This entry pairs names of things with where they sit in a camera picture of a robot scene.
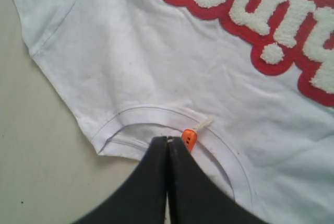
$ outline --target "graphic patch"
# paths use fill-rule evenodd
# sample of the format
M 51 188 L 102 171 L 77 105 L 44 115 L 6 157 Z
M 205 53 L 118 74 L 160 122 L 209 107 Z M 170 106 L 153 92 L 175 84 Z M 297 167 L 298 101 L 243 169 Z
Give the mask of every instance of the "graphic patch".
M 164 0 L 253 45 L 253 65 L 280 75 L 293 63 L 300 92 L 334 107 L 334 0 Z

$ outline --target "white t-shirt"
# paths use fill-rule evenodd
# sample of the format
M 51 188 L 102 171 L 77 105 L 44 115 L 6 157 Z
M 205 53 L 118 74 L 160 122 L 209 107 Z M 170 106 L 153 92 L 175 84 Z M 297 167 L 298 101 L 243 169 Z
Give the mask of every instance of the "white t-shirt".
M 334 0 L 14 2 L 98 154 L 141 159 L 212 115 L 193 156 L 224 192 L 270 223 L 334 223 Z

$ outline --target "gray surface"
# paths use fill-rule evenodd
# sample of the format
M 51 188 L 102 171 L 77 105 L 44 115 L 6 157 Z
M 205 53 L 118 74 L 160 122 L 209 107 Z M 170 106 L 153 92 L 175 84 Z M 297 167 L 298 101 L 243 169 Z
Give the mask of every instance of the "gray surface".
M 0 7 L 0 223 L 70 223 L 137 163 L 95 154 L 28 56 L 13 1 Z

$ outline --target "white fabric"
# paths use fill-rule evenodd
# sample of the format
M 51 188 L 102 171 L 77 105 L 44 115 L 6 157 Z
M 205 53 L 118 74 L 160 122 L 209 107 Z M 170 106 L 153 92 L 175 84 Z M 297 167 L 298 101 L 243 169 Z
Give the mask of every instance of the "white fabric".
M 247 42 L 163 0 L 14 1 L 30 55 L 97 153 L 141 159 L 152 137 L 213 115 L 193 155 L 224 192 L 274 224 L 334 223 L 334 111 L 298 91 L 298 68 L 260 73 Z

